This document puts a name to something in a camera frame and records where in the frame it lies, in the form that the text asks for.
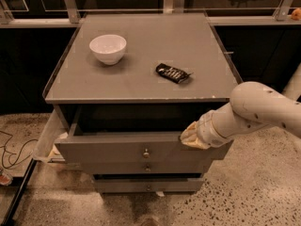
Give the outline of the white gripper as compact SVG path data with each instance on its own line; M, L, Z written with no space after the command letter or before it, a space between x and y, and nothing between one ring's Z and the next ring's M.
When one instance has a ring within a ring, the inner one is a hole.
M214 112L210 110L198 121L193 121L180 135L181 143L201 150L219 148L229 143L229 138L220 136L214 129L213 114Z

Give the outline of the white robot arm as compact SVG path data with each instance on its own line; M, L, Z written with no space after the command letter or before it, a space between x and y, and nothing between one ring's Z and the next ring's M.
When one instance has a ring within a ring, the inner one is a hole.
M301 103L292 93L248 81L233 89L227 104L192 122L180 140L189 147L218 148L236 137L273 126L301 137Z

